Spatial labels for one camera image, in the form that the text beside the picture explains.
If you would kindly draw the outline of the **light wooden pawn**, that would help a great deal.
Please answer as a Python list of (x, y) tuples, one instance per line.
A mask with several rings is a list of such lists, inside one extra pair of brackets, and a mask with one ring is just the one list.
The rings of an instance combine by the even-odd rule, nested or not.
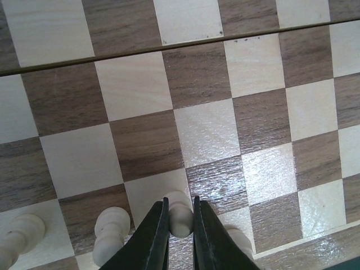
[(228, 229), (227, 233), (230, 235), (231, 239), (237, 245), (237, 247), (250, 259), (253, 259), (253, 248), (251, 241), (247, 236), (240, 231), (239, 229)]
[(32, 251), (45, 234), (45, 223), (37, 215), (23, 214), (13, 219), (1, 235), (1, 269), (10, 269), (19, 256)]
[(169, 201), (169, 231), (177, 238), (185, 238), (193, 232), (194, 213), (189, 197), (182, 191), (172, 191), (164, 197)]
[(131, 219), (125, 209), (110, 207), (101, 212), (94, 227), (96, 240), (92, 252), (97, 266), (102, 267), (124, 246), (130, 228)]

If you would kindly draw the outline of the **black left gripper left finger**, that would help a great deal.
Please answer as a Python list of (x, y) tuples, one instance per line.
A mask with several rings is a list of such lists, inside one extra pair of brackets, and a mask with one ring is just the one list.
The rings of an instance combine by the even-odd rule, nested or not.
[(117, 269), (168, 269), (169, 200), (156, 201), (129, 241), (102, 267)]

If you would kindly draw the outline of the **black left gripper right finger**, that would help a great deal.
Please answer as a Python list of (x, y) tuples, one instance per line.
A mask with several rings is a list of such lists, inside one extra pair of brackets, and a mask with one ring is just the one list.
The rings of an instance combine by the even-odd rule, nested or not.
[(196, 196), (193, 204), (194, 269), (258, 269), (235, 244), (206, 200)]

